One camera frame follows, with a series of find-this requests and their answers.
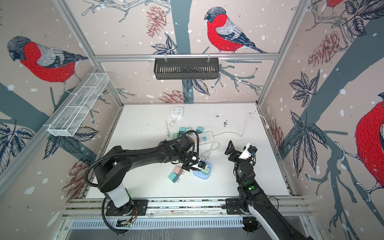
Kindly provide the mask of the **blue rounded power strip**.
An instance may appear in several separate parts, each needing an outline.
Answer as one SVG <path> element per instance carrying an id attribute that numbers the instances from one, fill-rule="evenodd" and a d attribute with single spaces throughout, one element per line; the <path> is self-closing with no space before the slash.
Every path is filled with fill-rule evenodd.
<path id="1" fill-rule="evenodd" d="M 203 163 L 205 163 L 205 167 L 202 169 L 201 166 Z M 212 164 L 202 161 L 199 163 L 198 169 L 200 171 L 193 171 L 194 176 L 202 180 L 207 180 L 212 172 Z"/>

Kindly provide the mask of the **light green plug adapter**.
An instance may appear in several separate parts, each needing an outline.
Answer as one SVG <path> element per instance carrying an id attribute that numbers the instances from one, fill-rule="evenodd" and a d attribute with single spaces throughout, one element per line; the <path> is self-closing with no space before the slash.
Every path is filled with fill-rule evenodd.
<path id="1" fill-rule="evenodd" d="M 206 166 L 204 169 L 201 170 L 201 173 L 203 175 L 209 175 L 210 174 L 210 168 Z"/>

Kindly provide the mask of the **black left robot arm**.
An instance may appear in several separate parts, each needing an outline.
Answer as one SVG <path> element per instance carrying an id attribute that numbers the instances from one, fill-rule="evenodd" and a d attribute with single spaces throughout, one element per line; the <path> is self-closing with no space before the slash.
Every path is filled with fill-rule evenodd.
<path id="1" fill-rule="evenodd" d="M 123 184 L 123 179 L 129 170 L 150 164 L 177 161 L 183 164 L 183 170 L 198 171 L 199 140 L 198 132 L 190 130 L 176 139 L 161 141 L 154 148 L 124 150 L 121 146 L 115 146 L 92 163 L 85 172 L 84 181 L 86 185 L 98 188 L 105 195 L 102 202 L 102 218 L 105 225 L 117 235 L 128 232 L 112 227 L 107 222 L 104 208 L 107 200 L 114 204 L 120 215 L 128 214 L 135 207 Z"/>

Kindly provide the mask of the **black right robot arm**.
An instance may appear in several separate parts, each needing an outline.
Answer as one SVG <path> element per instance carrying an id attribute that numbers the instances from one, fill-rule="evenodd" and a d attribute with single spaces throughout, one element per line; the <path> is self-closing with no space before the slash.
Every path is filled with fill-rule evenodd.
<path id="1" fill-rule="evenodd" d="M 225 155 L 234 162 L 239 197 L 226 199 L 222 208 L 228 215 L 250 214 L 243 218 L 243 229 L 248 233 L 263 227 L 273 240 L 311 240 L 311 236 L 306 237 L 283 217 L 255 180 L 256 151 L 254 146 L 245 147 L 243 153 L 249 152 L 250 156 L 242 157 L 242 152 L 235 150 L 233 142 L 229 141 Z"/>

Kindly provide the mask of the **pink plug adapter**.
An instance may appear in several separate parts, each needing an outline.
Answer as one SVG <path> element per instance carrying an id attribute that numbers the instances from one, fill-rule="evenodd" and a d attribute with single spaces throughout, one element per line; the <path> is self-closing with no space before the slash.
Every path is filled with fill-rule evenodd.
<path id="1" fill-rule="evenodd" d="M 183 174 L 183 169 L 181 168 L 181 167 L 179 167 L 179 166 L 176 166 L 175 168 L 174 168 L 174 170 L 173 170 L 173 172 L 176 174 L 176 175 L 178 175 L 178 176 L 181 176 L 182 174 Z"/>

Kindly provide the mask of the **teal plug adapter left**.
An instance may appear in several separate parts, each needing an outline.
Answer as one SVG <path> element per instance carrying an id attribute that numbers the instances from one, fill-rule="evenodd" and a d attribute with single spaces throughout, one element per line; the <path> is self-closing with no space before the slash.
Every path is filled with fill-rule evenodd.
<path id="1" fill-rule="evenodd" d="M 179 129 L 179 134 L 183 135 L 186 132 L 186 128 L 181 127 Z"/>

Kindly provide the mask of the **teal plug adapter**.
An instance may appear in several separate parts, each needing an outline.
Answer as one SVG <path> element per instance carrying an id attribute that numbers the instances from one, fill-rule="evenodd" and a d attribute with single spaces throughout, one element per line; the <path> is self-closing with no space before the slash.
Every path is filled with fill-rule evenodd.
<path id="1" fill-rule="evenodd" d="M 201 133 L 203 133 L 204 132 L 204 128 L 203 127 L 201 127 L 201 126 L 199 126 L 197 129 L 196 129 L 196 132 L 198 133 L 198 134 L 201 134 Z"/>
<path id="2" fill-rule="evenodd" d="M 186 132 L 186 128 L 181 127 L 179 129 L 179 134 L 183 135 Z"/>

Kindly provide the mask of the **teal plug adapter right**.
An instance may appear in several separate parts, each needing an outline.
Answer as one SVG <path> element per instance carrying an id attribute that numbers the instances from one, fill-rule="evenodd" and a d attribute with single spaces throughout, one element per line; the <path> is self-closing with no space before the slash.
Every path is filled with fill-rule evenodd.
<path id="1" fill-rule="evenodd" d="M 196 132 L 198 133 L 198 134 L 201 134 L 201 133 L 203 133 L 204 132 L 204 128 L 203 127 L 201 127 L 201 126 L 199 126 L 197 129 L 196 129 Z"/>

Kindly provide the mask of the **teal green front adapter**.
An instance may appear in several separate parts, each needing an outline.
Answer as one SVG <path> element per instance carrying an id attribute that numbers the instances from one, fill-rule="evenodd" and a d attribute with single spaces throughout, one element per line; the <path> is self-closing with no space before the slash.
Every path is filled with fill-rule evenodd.
<path id="1" fill-rule="evenodd" d="M 169 178 L 169 180 L 170 180 L 171 182 L 176 183 L 176 182 L 179 180 L 180 176 L 179 176 L 178 174 L 172 172 L 172 173 L 169 175 L 168 178 Z"/>

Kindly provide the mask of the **white long power strip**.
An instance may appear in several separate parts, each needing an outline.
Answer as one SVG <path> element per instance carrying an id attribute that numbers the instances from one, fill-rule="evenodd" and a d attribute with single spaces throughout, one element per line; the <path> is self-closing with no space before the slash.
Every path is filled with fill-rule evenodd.
<path id="1" fill-rule="evenodd" d="M 198 135 L 199 135 L 199 141 L 197 141 L 196 134 L 194 133 L 189 134 L 189 137 L 195 142 L 195 144 L 199 143 L 199 145 L 205 145 L 205 144 L 213 143 L 215 141 L 211 131 L 204 132 Z"/>

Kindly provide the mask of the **white square power strip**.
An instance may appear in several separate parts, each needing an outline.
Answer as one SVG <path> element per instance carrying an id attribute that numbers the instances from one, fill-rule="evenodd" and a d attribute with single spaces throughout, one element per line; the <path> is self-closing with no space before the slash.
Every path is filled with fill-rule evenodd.
<path id="1" fill-rule="evenodd" d="M 173 119 L 181 119 L 184 115 L 183 107 L 171 107 L 170 109 L 170 117 Z"/>

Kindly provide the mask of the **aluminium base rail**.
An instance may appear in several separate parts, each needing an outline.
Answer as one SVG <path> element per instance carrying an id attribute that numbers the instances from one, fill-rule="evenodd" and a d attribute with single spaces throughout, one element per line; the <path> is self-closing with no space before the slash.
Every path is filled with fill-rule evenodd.
<path id="1" fill-rule="evenodd" d="M 107 229 L 102 216 L 102 199 L 71 200 L 61 218 L 61 230 Z M 135 199 L 136 210 L 128 216 L 105 213 L 108 223 L 119 230 L 243 227 L 252 217 L 234 201 L 217 198 Z"/>

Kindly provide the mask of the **white mesh wall shelf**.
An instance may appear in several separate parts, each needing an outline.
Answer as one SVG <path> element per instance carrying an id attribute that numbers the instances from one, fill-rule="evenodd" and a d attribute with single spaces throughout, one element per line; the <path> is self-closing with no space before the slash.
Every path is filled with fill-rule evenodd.
<path id="1" fill-rule="evenodd" d="M 110 78 L 106 73 L 93 73 L 82 81 L 81 88 L 69 96 L 69 103 L 48 127 L 55 137 L 72 137 L 81 126 Z"/>

